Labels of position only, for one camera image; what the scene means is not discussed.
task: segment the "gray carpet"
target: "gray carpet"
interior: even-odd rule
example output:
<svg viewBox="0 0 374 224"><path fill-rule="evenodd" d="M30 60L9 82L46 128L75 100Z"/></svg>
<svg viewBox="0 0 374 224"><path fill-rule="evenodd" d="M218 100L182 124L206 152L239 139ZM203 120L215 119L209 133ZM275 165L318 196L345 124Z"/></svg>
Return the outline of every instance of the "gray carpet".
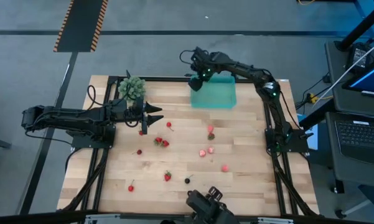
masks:
<svg viewBox="0 0 374 224"><path fill-rule="evenodd" d="M2 0L0 29L59 29L68 4L69 1L63 0ZM103 29L350 30L360 19L353 4L340 2L300 6L295 0L167 3L112 0ZM40 144L38 139L24 136L21 111L34 105L54 104L70 58L70 54L52 52L55 40L56 36L0 36L0 139L12 143L9 150L0 148L0 215L16 213ZM179 62L178 55L197 45L267 68L276 78L290 79L293 96L300 99L306 88L327 73L325 40L323 37L101 36L95 53L78 54L63 107L82 107L91 75L124 75L128 69L132 75L182 76L189 68ZM321 83L313 92L325 86ZM70 140L62 131L56 131L54 137ZM68 154L68 145L52 143L32 213L55 210ZM347 184L349 194L332 194L328 190L331 177L326 168L312 166L320 212L327 217L335 217L334 209L359 202L363 197L355 184ZM374 206L365 207L349 218L374 222Z"/></svg>

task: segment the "wooden table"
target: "wooden table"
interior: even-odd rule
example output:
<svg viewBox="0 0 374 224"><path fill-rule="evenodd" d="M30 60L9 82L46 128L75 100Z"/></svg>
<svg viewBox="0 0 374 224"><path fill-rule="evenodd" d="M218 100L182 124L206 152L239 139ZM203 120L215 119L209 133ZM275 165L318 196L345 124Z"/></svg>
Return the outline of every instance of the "wooden table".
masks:
<svg viewBox="0 0 374 224"><path fill-rule="evenodd" d="M103 100L107 80L108 76L103 75L91 77L97 101ZM279 82L297 120L289 81ZM116 140L108 156L99 211L190 214L192 209L185 204L187 191L197 189L206 194L211 186L216 186L223 192L222 202L235 215L279 215L274 171L265 151L263 103L253 84L236 84L237 105L232 110L191 108L190 88L184 82L146 82L146 89L146 100L163 108L156 114L164 118L154 123L144 136L138 134L138 128L116 124ZM83 108L90 103L86 97ZM293 123L286 110L285 117ZM166 127L168 121L174 131ZM215 127L213 141L207 139L209 124ZM155 146L156 137L168 140L170 146ZM199 157L199 150L209 146L215 148L215 153ZM133 154L138 149L143 153ZM66 206L85 183L90 157L91 149L83 149L70 159L58 208ZM289 153L289 163L295 188L311 209L318 212L306 160ZM221 172L224 164L230 167L227 173ZM172 178L165 182L167 170ZM191 175L190 184L185 184L184 179ZM134 192L128 192L133 180ZM94 193L93 186L88 208ZM285 187L284 196L290 212Z"/></svg>

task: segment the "succulent plant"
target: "succulent plant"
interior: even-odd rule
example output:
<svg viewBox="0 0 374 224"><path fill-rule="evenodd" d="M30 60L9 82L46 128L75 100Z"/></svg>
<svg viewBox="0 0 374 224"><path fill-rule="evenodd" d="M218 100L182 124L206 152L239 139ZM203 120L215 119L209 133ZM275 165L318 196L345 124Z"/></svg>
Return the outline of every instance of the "succulent plant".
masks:
<svg viewBox="0 0 374 224"><path fill-rule="evenodd" d="M119 93L126 95L124 97L128 102L133 102L137 98L144 97L145 95L145 80L142 80L138 77L124 78L119 85Z"/></svg>

